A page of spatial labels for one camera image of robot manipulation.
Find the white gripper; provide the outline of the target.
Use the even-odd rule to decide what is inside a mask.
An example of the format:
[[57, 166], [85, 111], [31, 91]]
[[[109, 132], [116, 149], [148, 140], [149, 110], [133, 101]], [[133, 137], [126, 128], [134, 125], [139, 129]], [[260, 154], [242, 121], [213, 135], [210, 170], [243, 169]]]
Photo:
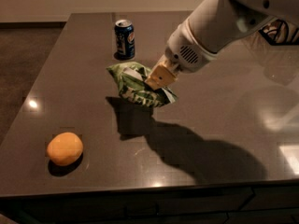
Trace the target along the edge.
[[145, 83], [156, 91], [174, 83], [179, 70], [184, 73], [197, 72], [216, 57], [196, 40], [189, 20], [186, 20], [170, 35], [164, 55], [154, 65]]

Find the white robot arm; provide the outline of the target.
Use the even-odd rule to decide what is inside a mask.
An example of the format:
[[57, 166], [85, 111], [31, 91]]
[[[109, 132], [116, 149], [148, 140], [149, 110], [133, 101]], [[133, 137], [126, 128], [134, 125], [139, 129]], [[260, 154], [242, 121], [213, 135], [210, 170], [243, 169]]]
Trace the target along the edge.
[[194, 73], [230, 43], [274, 19], [299, 24], [299, 0], [204, 0], [170, 35], [146, 83], [154, 90]]

